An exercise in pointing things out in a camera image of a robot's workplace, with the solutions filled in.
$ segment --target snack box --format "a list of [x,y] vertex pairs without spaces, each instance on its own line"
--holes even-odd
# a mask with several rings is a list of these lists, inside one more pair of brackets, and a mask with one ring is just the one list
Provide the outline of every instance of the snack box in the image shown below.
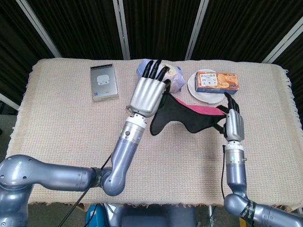
[[225,72],[198,71],[195,78],[196,92],[224,93],[231,95],[239,90],[238,76]]

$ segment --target robotic hand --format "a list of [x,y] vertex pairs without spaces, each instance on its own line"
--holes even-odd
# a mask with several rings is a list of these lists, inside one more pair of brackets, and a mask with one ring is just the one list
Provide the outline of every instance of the robotic hand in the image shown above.
[[238,104],[227,93],[228,113],[226,124],[221,131],[228,144],[224,147],[226,154],[227,184],[232,190],[224,199],[224,207],[232,215],[246,220],[249,224],[254,222],[265,227],[303,227],[303,219],[273,208],[268,205],[256,204],[249,200],[246,194],[246,173],[244,148],[244,122],[240,115]]
[[145,119],[152,117],[170,81],[161,82],[169,67],[156,76],[160,60],[146,66],[128,107],[126,119],[116,147],[111,155],[112,167],[84,168],[43,163],[26,155],[14,155],[0,163],[0,225],[27,226],[27,203],[33,185],[50,190],[85,191],[102,187],[110,196],[120,194],[125,186],[127,170],[143,135]]

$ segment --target gray floor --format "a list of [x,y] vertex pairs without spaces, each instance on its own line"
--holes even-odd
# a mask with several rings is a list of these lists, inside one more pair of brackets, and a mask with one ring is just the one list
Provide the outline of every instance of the gray floor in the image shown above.
[[[0,115],[0,129],[3,133],[0,135],[0,161],[5,158],[8,148],[12,127],[15,126],[16,116]],[[28,206],[29,227],[55,227],[57,226],[70,207],[64,204],[54,203],[51,205],[35,204]],[[209,226],[208,207],[201,206],[197,208],[197,218],[200,227]],[[79,209],[75,209],[68,220],[65,227],[82,227],[84,226],[85,213]],[[224,208],[217,207],[214,212],[214,226],[216,227],[238,227],[239,219],[229,215]]]

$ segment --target blue object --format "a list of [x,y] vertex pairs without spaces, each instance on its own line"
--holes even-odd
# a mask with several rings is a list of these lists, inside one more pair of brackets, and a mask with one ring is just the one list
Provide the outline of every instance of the blue object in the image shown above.
[[89,207],[88,211],[86,212],[85,223],[88,223],[92,215],[93,218],[87,227],[108,227],[107,221],[105,220],[106,214],[101,204],[92,204]]

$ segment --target label sticker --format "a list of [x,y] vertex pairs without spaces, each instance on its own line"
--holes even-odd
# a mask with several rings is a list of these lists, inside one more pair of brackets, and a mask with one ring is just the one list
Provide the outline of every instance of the label sticker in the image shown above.
[[201,86],[217,86],[218,80],[215,73],[200,74]]
[[254,201],[249,200],[248,204],[241,212],[240,218],[243,218],[251,225],[254,220],[255,210],[256,210],[256,203]]

